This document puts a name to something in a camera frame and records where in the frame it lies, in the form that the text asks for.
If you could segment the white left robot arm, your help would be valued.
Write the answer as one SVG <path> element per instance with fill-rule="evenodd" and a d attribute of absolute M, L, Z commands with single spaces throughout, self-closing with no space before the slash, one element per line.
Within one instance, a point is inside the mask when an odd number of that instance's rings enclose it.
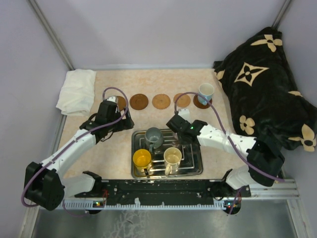
<path fill-rule="evenodd" d="M 128 107 L 121 113 L 115 97 L 102 101 L 98 112 L 82 123 L 63 147 L 42 162 L 31 162 L 27 166 L 22 204 L 25 205 L 25 199 L 29 199 L 33 206 L 52 211 L 64 199 L 80 193 L 99 196 L 103 191 L 101 176 L 90 171 L 72 178 L 64 178 L 64 175 L 86 151 L 100 141 L 104 142 L 108 134 L 133 127 Z"/>

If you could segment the dark brown wooden coaster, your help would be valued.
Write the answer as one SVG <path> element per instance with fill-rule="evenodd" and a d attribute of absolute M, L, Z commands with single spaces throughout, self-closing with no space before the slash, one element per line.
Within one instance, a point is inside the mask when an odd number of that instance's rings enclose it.
<path fill-rule="evenodd" d="M 202 99 L 203 102 L 205 102 L 206 104 L 203 105 L 199 99 Z M 207 109 L 210 107 L 210 105 L 212 104 L 212 99 L 209 100 L 209 102 L 207 103 L 206 99 L 204 99 L 202 96 L 198 96 L 198 95 L 195 95 L 194 96 L 194 99 L 193 99 L 193 103 L 194 105 L 199 108 L 199 109 Z"/>

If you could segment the reddish brown wooden coaster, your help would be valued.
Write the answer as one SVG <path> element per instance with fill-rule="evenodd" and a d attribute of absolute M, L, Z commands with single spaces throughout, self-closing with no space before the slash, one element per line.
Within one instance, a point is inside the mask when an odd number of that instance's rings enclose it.
<path fill-rule="evenodd" d="M 144 94 L 135 94 L 130 98 L 130 106 L 135 110 L 143 110 L 148 106 L 148 97 Z"/>

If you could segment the yellow mug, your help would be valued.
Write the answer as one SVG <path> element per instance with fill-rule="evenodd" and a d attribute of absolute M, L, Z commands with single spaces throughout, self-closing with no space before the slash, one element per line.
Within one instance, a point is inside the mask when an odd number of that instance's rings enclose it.
<path fill-rule="evenodd" d="M 149 170 L 152 167 L 151 153 L 146 149 L 137 150 L 132 157 L 134 167 L 143 172 L 146 176 L 149 175 Z"/>

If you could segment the cream mug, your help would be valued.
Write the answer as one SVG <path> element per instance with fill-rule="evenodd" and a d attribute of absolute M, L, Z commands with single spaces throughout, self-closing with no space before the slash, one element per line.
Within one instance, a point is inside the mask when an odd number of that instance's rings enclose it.
<path fill-rule="evenodd" d="M 165 150 L 163 154 L 164 165 L 165 165 L 165 175 L 169 175 L 178 170 L 182 154 L 178 148 L 170 147 Z"/>

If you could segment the light woven coaster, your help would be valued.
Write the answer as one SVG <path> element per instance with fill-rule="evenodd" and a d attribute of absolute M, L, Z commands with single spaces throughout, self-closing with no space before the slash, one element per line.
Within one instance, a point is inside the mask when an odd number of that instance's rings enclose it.
<path fill-rule="evenodd" d="M 182 93 L 178 93 L 174 96 L 173 101 L 174 103 L 176 102 L 176 99 L 181 95 Z M 189 106 L 191 103 L 191 99 L 188 95 L 184 95 L 181 96 L 178 100 L 177 100 L 177 106 L 181 107 L 181 108 L 185 108 L 187 106 Z"/>

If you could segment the white and blue mug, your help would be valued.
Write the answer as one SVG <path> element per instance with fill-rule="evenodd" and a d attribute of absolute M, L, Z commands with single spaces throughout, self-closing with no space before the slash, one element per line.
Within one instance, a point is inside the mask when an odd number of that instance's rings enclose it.
<path fill-rule="evenodd" d="M 199 96 L 202 96 L 204 99 L 206 99 L 207 102 L 209 102 L 210 99 L 212 99 L 212 96 L 214 94 L 214 87 L 209 83 L 203 83 L 199 86 Z M 199 99 L 199 101 L 205 105 L 206 103 L 202 101 L 202 99 Z"/>

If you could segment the tan woven coaster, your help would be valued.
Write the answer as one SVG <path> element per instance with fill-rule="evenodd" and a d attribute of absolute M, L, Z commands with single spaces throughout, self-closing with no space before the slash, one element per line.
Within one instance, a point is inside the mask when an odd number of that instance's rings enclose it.
<path fill-rule="evenodd" d="M 159 110 L 164 110 L 170 106 L 171 100 L 166 94 L 157 94 L 152 99 L 152 105 Z"/>

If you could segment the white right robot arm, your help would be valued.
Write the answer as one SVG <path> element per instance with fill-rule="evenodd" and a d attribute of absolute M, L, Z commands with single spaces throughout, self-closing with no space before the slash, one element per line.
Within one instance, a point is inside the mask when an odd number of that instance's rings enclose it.
<path fill-rule="evenodd" d="M 227 196 L 233 196 L 247 185 L 271 187 L 276 181 L 285 182 L 285 179 L 278 177 L 285 158 L 268 136 L 249 137 L 223 132 L 201 120 L 189 123 L 178 114 L 166 125 L 182 144 L 198 143 L 200 146 L 217 148 L 237 155 L 245 163 L 225 176 L 221 190 Z"/>

